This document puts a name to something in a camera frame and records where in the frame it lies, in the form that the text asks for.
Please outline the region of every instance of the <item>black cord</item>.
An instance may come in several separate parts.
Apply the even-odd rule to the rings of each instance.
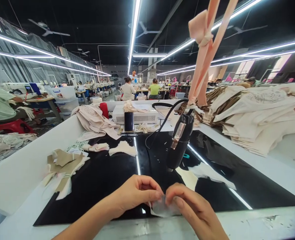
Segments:
[[[188,99],[181,99],[181,100],[177,101],[177,102],[171,107],[171,109],[170,109],[170,111],[168,112],[167,116],[165,117],[165,119],[164,119],[164,121],[163,121],[161,127],[160,127],[159,130],[157,131],[157,134],[156,134],[156,136],[154,137],[154,139],[153,139],[153,141],[152,141],[151,147],[152,147],[152,145],[153,145],[153,143],[154,143],[154,140],[155,140],[156,137],[158,136],[159,132],[160,132],[161,129],[163,128],[165,122],[167,121],[168,117],[170,116],[171,112],[172,112],[173,109],[176,107],[176,105],[178,105],[179,103],[182,103],[182,102],[187,102],[187,101],[188,101]],[[145,139],[145,146],[146,146],[148,149],[150,149],[150,148],[149,148],[148,145],[146,144],[146,141],[147,141],[148,138],[149,138],[150,136],[152,136],[154,133],[156,133],[156,132],[153,132],[152,134],[150,134],[149,136],[147,136],[147,138]]]

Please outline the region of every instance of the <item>plastic storage box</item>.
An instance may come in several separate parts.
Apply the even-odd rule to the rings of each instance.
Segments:
[[[69,101],[75,99],[75,90],[74,87],[62,87],[62,88],[51,88],[49,89],[49,94],[53,95],[57,102]]]
[[[61,118],[63,118],[63,120],[65,121],[66,119],[70,118],[70,116],[72,115],[72,112],[60,112],[60,116]]]
[[[178,98],[178,99],[182,99],[182,98],[184,98],[184,95],[185,95],[185,93],[175,93],[175,96]]]
[[[61,112],[71,112],[73,109],[79,106],[78,99],[72,99],[69,101],[55,102]]]

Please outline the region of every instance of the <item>pink fabric strip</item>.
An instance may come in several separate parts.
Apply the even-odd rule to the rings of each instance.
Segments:
[[[195,18],[189,21],[190,37],[194,38],[199,45],[199,52],[197,57],[196,68],[194,71],[193,81],[189,92],[188,106],[194,105],[196,98],[198,98],[198,105],[206,105],[206,90],[209,80],[208,70],[211,61],[222,41],[225,30],[229,24],[229,20],[238,3],[238,0],[230,0],[226,12],[224,14],[222,24],[215,36],[213,42],[213,35],[211,29],[214,24],[215,16],[217,14],[220,0],[210,0],[208,10],[199,13]]]

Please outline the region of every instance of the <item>curtain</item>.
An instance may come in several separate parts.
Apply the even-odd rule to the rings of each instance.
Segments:
[[[255,79],[260,80],[267,69],[273,69],[278,59],[279,57],[256,60],[252,65],[247,78],[255,77]]]

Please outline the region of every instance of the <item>red chair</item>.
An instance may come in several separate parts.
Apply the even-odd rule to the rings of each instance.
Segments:
[[[33,129],[21,119],[15,120],[13,122],[5,123],[5,124],[0,124],[0,131],[2,130],[5,131],[6,133],[12,133],[12,132],[17,132],[20,134],[35,133]]]

